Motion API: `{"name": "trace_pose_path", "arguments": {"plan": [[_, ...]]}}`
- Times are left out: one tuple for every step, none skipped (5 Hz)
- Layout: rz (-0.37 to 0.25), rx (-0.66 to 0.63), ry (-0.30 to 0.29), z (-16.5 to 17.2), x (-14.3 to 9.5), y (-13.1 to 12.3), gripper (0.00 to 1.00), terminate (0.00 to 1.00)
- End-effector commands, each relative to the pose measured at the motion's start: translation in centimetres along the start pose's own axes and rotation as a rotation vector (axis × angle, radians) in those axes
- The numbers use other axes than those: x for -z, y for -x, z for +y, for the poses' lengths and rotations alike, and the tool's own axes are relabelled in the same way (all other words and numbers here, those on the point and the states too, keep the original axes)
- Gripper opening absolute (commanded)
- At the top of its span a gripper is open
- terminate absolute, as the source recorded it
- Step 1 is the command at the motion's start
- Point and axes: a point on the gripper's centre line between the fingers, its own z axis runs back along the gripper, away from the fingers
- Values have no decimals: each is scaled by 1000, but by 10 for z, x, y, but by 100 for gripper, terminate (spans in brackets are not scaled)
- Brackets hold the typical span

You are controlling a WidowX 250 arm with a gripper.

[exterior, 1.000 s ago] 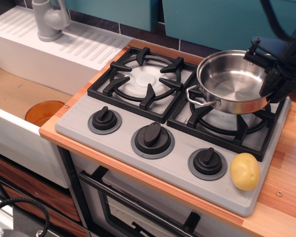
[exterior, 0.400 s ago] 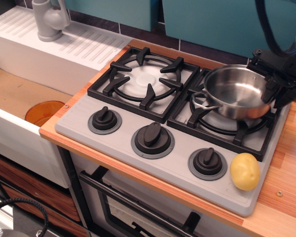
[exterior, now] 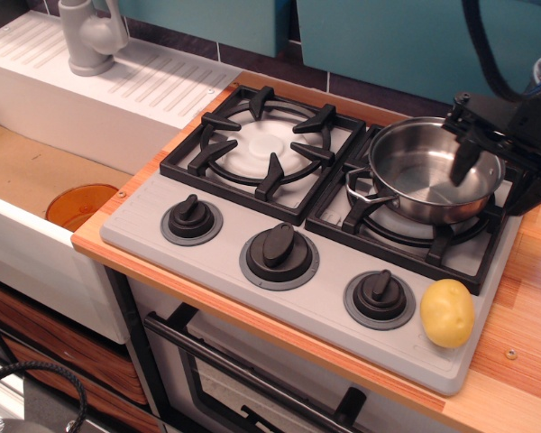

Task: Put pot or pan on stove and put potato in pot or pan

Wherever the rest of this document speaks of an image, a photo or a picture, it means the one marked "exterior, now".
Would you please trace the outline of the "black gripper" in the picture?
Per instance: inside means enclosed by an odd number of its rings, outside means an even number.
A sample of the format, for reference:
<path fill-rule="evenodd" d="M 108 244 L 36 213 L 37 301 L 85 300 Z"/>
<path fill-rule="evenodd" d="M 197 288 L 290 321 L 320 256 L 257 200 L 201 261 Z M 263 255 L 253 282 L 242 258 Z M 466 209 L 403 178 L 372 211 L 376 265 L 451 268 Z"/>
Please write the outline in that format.
<path fill-rule="evenodd" d="M 460 185 L 482 152 L 500 157 L 514 172 L 505 202 L 509 217 L 541 204 L 541 94 L 521 102 L 460 92 L 443 128 L 455 135 L 450 180 Z"/>

